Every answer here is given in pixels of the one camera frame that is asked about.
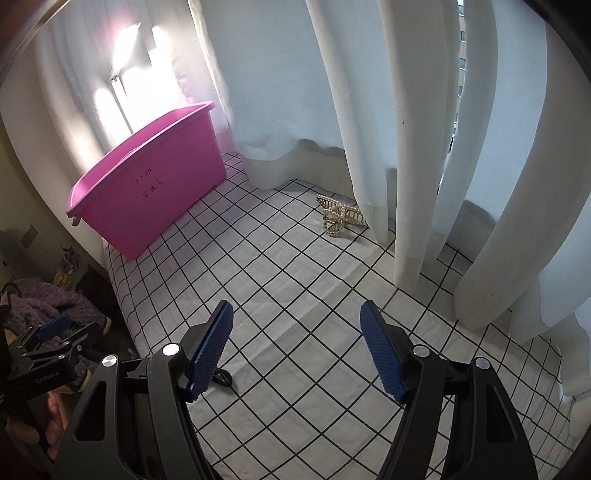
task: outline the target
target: sunlight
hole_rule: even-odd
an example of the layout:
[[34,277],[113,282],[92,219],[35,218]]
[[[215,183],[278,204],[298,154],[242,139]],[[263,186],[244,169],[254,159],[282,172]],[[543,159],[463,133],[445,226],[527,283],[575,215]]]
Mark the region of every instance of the sunlight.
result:
[[113,50],[113,70],[112,75],[118,75],[119,71],[125,66],[131,53],[134,50],[135,39],[138,36],[139,23],[125,27],[115,40]]
[[111,147],[116,147],[131,135],[119,106],[107,88],[98,89],[93,101],[107,141]]

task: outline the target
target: wall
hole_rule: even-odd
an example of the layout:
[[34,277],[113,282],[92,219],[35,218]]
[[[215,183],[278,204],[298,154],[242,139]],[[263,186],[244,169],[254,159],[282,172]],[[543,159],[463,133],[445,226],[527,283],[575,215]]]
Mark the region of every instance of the wall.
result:
[[73,246],[82,255],[81,270],[98,263],[78,244],[51,213],[28,179],[0,120],[0,231],[20,247],[20,239],[34,225],[38,235],[22,254],[45,280],[52,280],[61,260],[61,247]]
[[70,189],[80,174],[47,110],[37,74],[34,43],[14,63],[0,89],[0,114],[18,160],[38,194],[70,235],[103,264],[100,236],[84,222],[72,227],[66,215]]

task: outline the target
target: purple fuzzy blanket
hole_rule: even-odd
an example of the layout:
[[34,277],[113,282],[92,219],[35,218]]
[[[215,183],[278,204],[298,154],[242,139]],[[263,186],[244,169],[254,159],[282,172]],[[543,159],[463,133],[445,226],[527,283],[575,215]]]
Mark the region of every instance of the purple fuzzy blanket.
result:
[[[102,329],[105,328],[105,316],[86,298],[74,292],[56,287],[39,278],[25,278],[17,280],[14,284],[18,287],[19,295],[13,287],[8,286],[0,298],[0,307],[5,309],[10,306],[10,314],[3,315],[3,327],[11,330],[15,335],[22,335],[29,327],[38,327],[67,314],[78,329],[92,322],[97,322]],[[61,338],[71,335],[71,330],[60,334]],[[52,338],[46,342],[47,346],[57,346],[60,339]],[[94,370],[96,364],[82,356],[76,364],[76,382],[78,387],[86,378],[88,369]]]

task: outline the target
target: blue plastic part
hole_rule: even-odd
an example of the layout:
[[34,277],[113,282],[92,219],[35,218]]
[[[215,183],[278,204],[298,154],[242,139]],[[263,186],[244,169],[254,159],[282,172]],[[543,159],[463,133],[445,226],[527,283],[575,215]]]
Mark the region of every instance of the blue plastic part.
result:
[[226,305],[217,314],[201,345],[191,360],[191,376],[187,384],[187,396],[192,401],[209,387],[217,363],[232,331],[234,310]]
[[56,335],[70,328],[71,325],[71,318],[68,315],[61,315],[42,326],[37,333],[37,339],[41,343],[51,340]]
[[392,395],[397,403],[403,404],[407,389],[402,383],[402,363],[379,319],[367,302],[361,305],[359,316],[361,332],[374,360],[375,368],[378,370],[384,390]]

